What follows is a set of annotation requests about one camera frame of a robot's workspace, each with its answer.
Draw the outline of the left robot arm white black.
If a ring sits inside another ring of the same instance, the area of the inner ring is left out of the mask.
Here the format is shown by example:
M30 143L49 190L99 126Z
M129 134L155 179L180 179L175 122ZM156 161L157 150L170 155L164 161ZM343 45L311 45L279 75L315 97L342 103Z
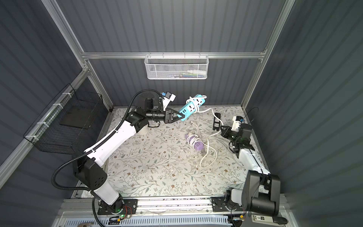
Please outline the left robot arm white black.
M174 123L182 118L178 112L169 108L168 104L175 100L175 95L162 93L159 104L162 107L153 108L152 97L144 97L140 104L125 113L125 120L121 121L110 133L95 145L84 151L85 157L80 158L73 165L74 175L88 187L97 199L102 200L116 210L122 207L122 196L114 189L107 173L102 166L108 158L129 138L148 127L149 121L163 121L166 124Z

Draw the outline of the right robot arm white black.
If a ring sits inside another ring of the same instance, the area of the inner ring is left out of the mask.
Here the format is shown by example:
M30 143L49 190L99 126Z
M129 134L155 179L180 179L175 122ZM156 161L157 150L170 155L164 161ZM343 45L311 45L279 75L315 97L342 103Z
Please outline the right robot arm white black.
M277 216L280 202L280 178L271 174L258 161L251 145L252 126L241 123L238 127L221 126L221 136L229 140L229 149L247 170L243 189L230 188L225 203L231 208L239 205L244 211Z

